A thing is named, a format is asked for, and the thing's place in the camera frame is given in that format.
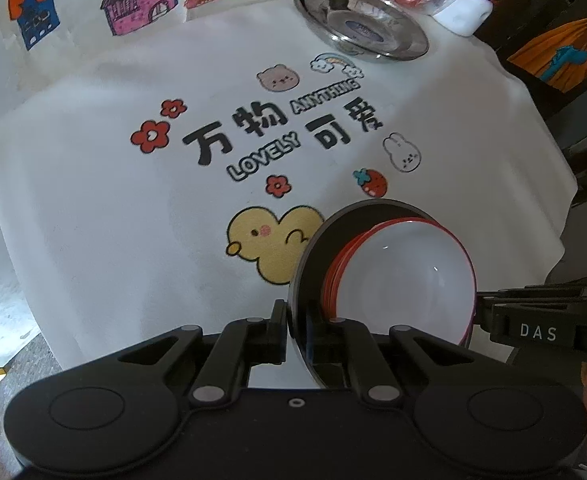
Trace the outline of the wooden framed painting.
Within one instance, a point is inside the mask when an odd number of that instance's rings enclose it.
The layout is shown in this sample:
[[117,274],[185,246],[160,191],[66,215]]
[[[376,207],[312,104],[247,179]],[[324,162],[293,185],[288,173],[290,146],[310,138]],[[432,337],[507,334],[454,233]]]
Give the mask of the wooden framed painting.
[[587,86],[587,0],[495,0],[476,36],[548,87]]

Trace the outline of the white blue water bottle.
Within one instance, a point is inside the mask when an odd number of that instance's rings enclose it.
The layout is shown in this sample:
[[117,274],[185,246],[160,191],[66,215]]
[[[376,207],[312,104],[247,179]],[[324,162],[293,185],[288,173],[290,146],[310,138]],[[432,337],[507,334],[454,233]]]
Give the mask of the white blue water bottle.
[[441,26],[461,37],[470,37],[493,11],[501,0],[453,0],[432,18]]

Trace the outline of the white bowl red rim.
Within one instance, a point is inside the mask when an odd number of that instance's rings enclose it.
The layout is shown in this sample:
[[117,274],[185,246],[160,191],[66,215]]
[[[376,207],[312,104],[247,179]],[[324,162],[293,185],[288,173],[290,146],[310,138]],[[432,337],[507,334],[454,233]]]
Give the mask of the white bowl red rim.
[[345,267],[355,252],[374,234],[383,229],[389,228],[389,226],[395,226],[396,224],[407,222],[426,223],[431,226],[438,226],[438,223],[435,221],[418,217],[387,220],[377,223],[376,226],[373,226],[368,231],[354,237],[353,240],[350,240],[350,242],[341,249],[338,256],[333,259],[332,263],[330,263],[321,289],[321,304],[326,318],[334,318],[336,316],[339,282],[344,274]]
[[335,318],[362,322],[374,334],[408,325],[460,344],[476,292],[475,269],[457,237],[439,223],[400,223],[374,234],[350,259]]

